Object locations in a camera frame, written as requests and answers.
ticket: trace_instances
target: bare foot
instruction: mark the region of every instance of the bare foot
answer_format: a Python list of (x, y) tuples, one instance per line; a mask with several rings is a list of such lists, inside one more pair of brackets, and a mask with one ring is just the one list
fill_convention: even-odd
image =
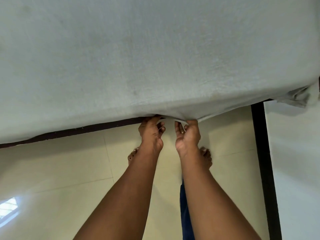
[(212, 166), (212, 158), (211, 158), (210, 150), (203, 146), (200, 148), (200, 153), (203, 156), (203, 160), (205, 161), (205, 165), (209, 169)]
[(137, 154), (139, 150), (139, 147), (137, 147), (136, 149), (134, 149), (131, 154), (128, 156), (128, 164), (130, 165), (131, 161), (133, 160), (134, 156)]

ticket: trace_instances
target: forearm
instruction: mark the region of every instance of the forearm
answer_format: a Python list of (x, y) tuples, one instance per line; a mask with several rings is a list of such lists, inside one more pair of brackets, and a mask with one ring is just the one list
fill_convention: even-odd
[(180, 158), (195, 238), (260, 239), (202, 163), (199, 149), (190, 148)]
[(74, 239), (142, 239), (159, 152), (141, 144), (134, 160)]

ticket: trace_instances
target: mattress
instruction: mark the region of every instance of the mattress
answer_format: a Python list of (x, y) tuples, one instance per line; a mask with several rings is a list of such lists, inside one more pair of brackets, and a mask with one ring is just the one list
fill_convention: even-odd
[(320, 0), (0, 0), (0, 143), (206, 119), (314, 84)]

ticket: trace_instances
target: blue pants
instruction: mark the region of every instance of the blue pants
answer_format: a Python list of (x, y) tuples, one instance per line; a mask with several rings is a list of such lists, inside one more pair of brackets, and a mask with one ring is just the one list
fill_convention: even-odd
[(184, 188), (184, 182), (180, 186), (180, 212), (181, 212), (181, 225), (182, 225), (182, 239), (183, 240), (195, 240), (193, 234), (191, 219), (188, 209), (186, 190)]

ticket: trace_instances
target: wall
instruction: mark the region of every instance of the wall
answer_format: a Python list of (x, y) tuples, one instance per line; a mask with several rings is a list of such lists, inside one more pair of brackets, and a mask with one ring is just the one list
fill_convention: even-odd
[(264, 107), (282, 239), (320, 239), (320, 103)]

